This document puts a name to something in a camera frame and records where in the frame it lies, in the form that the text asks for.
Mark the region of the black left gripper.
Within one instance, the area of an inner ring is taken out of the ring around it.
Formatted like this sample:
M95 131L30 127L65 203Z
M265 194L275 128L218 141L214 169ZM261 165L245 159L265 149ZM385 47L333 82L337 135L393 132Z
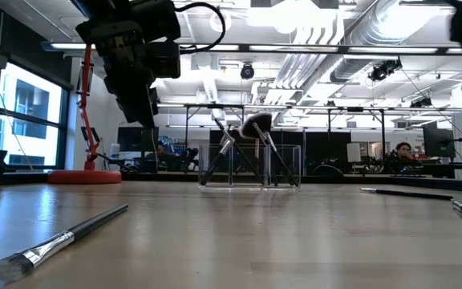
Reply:
M144 41L137 22L115 18L91 18L75 30L89 46L94 45L105 73L104 83L115 96L128 123L138 122L154 128L151 87L155 78L147 78L144 65ZM126 80L140 80L135 86Z

